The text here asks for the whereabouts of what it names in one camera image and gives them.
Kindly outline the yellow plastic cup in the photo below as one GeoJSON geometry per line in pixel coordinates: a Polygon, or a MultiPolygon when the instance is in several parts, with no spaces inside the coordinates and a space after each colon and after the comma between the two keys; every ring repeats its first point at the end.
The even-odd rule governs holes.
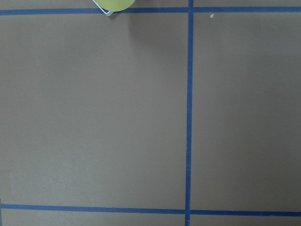
{"type": "Polygon", "coordinates": [[[129,8],[135,0],[95,0],[95,3],[108,11],[122,11],[129,8]]]}

